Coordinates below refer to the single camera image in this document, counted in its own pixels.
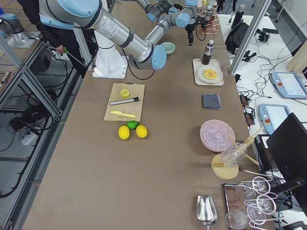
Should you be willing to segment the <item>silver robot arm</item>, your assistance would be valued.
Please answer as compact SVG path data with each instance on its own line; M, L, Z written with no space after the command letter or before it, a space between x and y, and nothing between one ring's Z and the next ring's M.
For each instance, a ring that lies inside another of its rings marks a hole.
M137 2L147 13L148 19L159 22L145 39L139 38L132 29L114 18L100 0L41 0L40 21L48 26L71 30L74 24L93 29L130 54L130 62L138 69L160 70L166 63L165 49L159 40L172 26L185 28L197 15L197 1L187 0L179 12L168 14L172 8L169 0L161 0L154 7L146 0Z
M172 14L178 12L178 9L173 6L170 0L159 0L155 4L151 4L147 0L136 0L136 2L145 11L147 18L151 22L158 19L164 13Z

